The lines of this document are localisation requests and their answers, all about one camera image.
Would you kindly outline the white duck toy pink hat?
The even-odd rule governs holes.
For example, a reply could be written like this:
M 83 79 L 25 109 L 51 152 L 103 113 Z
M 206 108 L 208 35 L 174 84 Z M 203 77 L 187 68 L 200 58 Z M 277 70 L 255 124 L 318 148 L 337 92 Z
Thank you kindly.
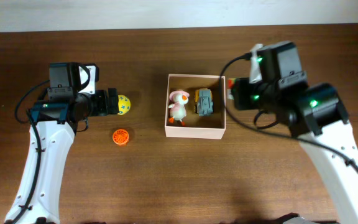
M 182 126 L 185 126 L 183 119 L 187 116 L 185 105 L 189 102 L 190 94 L 183 90 L 175 90 L 170 93 L 169 100 L 169 123 L 175 121 L 180 122 Z

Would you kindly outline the colourful puzzle cube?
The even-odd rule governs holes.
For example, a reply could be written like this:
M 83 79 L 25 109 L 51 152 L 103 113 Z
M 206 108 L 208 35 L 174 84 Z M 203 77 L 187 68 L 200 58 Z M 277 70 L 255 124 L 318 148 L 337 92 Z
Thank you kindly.
M 233 99 L 234 99 L 234 96 L 233 96 L 233 94 L 232 94 L 232 88 L 233 88 L 233 86 L 234 86 L 234 84 L 235 84 L 235 81 L 236 81 L 235 78 L 229 78 L 229 79 L 227 80 L 227 88 L 226 88 L 226 91 L 227 91 L 227 98 L 228 98 L 229 100 L 233 100 Z

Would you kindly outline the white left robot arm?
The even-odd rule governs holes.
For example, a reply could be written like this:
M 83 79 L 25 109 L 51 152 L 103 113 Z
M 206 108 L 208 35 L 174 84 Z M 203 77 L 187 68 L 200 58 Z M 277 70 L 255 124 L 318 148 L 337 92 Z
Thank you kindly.
M 59 197 L 65 162 L 79 122 L 90 116 L 117 114 L 115 88 L 51 96 L 27 112 L 29 153 L 16 199 L 5 223 L 59 223 Z

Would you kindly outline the yellow ball blue letters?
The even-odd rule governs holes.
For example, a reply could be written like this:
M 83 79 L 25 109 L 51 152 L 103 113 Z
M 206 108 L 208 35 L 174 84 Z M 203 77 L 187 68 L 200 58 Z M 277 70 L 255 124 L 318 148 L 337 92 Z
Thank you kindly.
M 131 101 L 125 95 L 118 96 L 118 115 L 126 114 L 131 108 Z

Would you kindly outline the orange round plastic toy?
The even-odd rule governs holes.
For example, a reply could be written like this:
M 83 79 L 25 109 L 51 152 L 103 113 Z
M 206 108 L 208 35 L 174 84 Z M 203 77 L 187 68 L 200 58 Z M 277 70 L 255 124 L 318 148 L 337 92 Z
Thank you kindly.
M 117 129 L 112 134 L 112 140 L 118 146 L 125 146 L 129 142 L 129 133 L 125 129 Z

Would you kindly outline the grey yellow toy truck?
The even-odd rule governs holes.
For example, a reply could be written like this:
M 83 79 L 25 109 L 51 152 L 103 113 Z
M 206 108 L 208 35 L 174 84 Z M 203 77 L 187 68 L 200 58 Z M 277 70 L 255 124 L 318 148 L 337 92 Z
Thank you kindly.
M 213 114 L 213 94 L 208 88 L 200 88 L 195 91 L 195 113 L 199 116 Z

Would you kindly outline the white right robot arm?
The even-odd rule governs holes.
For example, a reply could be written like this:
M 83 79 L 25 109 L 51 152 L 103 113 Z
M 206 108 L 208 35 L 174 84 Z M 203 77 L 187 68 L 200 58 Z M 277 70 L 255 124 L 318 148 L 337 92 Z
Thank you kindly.
M 257 44 L 238 57 L 251 62 L 247 78 L 233 80 L 237 110 L 272 113 L 289 128 L 316 167 L 341 223 L 358 223 L 358 148 L 349 114 L 335 87 L 309 86 L 293 42 Z

